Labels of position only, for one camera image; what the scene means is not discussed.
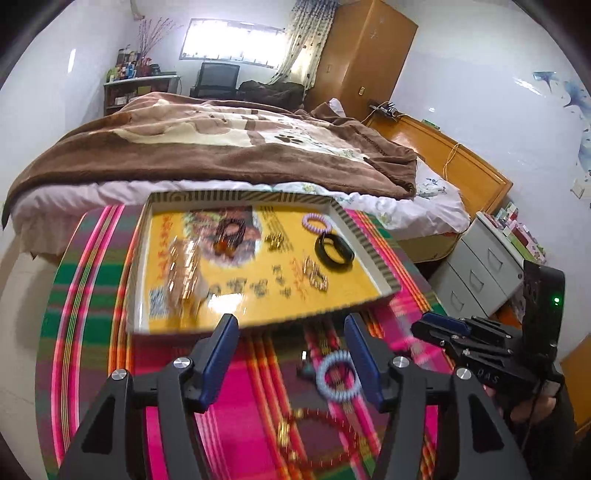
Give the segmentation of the right hand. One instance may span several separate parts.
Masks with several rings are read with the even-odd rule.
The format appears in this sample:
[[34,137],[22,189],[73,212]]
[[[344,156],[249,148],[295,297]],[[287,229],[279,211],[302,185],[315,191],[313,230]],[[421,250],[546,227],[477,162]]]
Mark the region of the right hand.
[[540,395],[537,400],[530,399],[509,409],[509,418],[513,423],[520,424],[530,420],[538,424],[548,418],[557,404],[554,397]]

